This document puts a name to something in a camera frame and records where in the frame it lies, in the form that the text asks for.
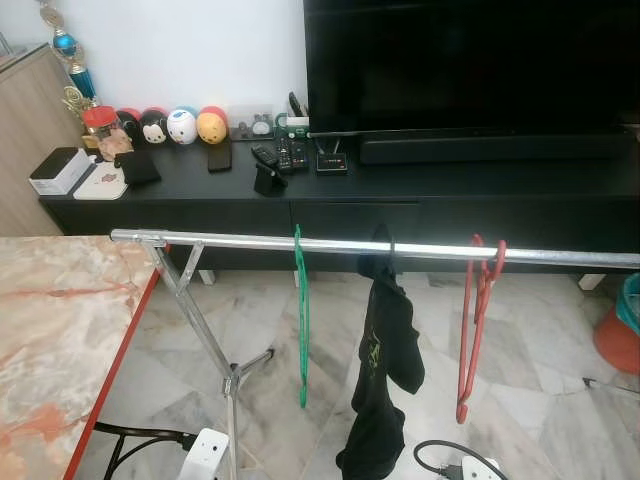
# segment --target clothes rack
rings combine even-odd
[[[242,377],[262,365],[274,355],[272,349],[263,352],[244,365],[230,363],[220,348],[215,336],[207,326],[205,318],[189,293],[188,285],[196,271],[198,260],[206,247],[239,248],[250,250],[293,251],[293,237],[267,237],[253,235],[228,235],[215,233],[170,232],[163,230],[115,229],[111,239],[116,242],[137,242],[149,253],[168,289],[174,294],[185,318],[195,330],[205,351],[223,373],[222,393],[227,399],[227,427],[229,435],[229,464],[231,480],[238,479],[238,438],[236,401]],[[191,245],[191,253],[182,273],[175,267],[165,247],[169,245]],[[341,254],[389,254],[436,260],[491,260],[497,249],[491,247],[422,245],[411,243],[360,242],[345,240],[318,240],[301,238],[299,245],[305,252]],[[580,267],[607,267],[640,269],[640,254],[574,252],[555,250],[523,250],[508,248],[505,261],[540,265],[563,265]]]

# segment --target soundbar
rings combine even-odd
[[[633,134],[514,135],[428,138],[415,132],[364,134],[364,164],[470,162],[537,159],[607,159],[634,148]]]

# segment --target yellow toy ball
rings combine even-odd
[[[215,145],[227,136],[227,116],[219,107],[205,107],[198,115],[196,128],[202,140]]]

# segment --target green hanger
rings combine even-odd
[[[300,406],[305,408],[307,406],[307,379],[309,375],[309,338],[310,338],[310,324],[309,324],[309,282],[307,280],[307,268],[304,265],[304,256],[302,254],[302,248],[300,248],[300,225],[296,225],[295,234],[295,257],[296,266],[298,267],[298,283],[299,283],[299,299],[298,304],[300,307],[300,322],[299,322],[299,335],[300,335],[300,379],[302,380],[302,386],[300,387]]]

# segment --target orange bucket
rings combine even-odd
[[[622,372],[640,375],[640,336],[618,318],[615,307],[596,328],[593,341],[611,365]]]

